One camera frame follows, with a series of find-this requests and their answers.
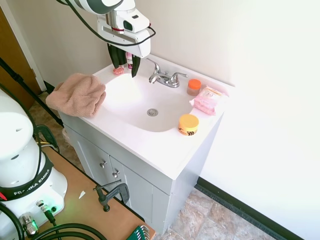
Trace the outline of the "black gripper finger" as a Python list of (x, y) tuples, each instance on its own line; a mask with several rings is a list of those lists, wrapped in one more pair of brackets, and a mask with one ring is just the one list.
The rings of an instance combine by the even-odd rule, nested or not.
[(117, 53), (117, 47), (108, 43), (107, 48), (108, 48), (109, 56), (110, 56), (110, 59), (111, 59), (111, 62), (113, 64), (114, 68), (118, 68), (119, 67), (119, 58), (118, 58), (118, 53)]
[(132, 56), (132, 69), (131, 69), (132, 78), (134, 78), (137, 75), (139, 67), (140, 67), (140, 63), (141, 63), (141, 58), (133, 55)]

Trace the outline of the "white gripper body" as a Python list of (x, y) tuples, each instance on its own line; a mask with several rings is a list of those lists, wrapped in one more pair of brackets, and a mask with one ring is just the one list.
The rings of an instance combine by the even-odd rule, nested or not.
[(131, 53), (137, 57), (145, 58), (151, 52), (151, 40), (146, 38), (151, 34), (147, 29), (133, 33), (129, 30), (113, 30), (106, 22), (105, 15), (97, 16), (97, 31), (104, 39), (117, 44), (111, 44), (125, 52)]

